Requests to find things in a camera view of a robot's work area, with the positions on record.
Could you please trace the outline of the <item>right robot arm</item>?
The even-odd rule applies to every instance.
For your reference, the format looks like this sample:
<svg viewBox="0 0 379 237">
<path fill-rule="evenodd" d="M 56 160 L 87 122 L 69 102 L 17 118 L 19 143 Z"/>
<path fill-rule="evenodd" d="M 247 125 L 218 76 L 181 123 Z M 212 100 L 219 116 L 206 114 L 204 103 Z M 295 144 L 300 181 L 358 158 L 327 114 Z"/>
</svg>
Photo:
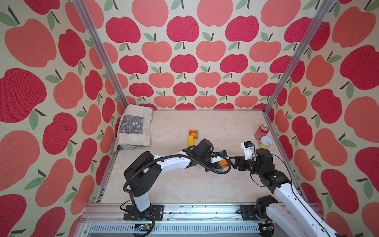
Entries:
<svg viewBox="0 0 379 237">
<path fill-rule="evenodd" d="M 292 185 L 292 181 L 275 168 L 267 149 L 244 149 L 245 156 L 230 157 L 234 169 L 259 176 L 264 187 L 275 195 L 257 199 L 253 211 L 242 208 L 243 215 L 254 214 L 262 221 L 272 220 L 290 237 L 339 237 L 309 206 Z"/>
</svg>

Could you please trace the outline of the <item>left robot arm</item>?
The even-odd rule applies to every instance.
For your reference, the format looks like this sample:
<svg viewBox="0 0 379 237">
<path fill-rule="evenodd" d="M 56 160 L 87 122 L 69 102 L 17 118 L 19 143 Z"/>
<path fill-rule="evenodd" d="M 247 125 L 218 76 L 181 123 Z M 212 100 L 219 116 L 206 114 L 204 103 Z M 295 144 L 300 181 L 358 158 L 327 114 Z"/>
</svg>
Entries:
<svg viewBox="0 0 379 237">
<path fill-rule="evenodd" d="M 123 173 L 123 191 L 128 193 L 138 217 L 151 220 L 152 205 L 149 190 L 161 174 L 201 166 L 206 172 L 227 174 L 231 162 L 226 151 L 215 152 L 213 144 L 202 139 L 197 145 L 167 156 L 155 156 L 151 152 L 142 153 Z"/>
</svg>

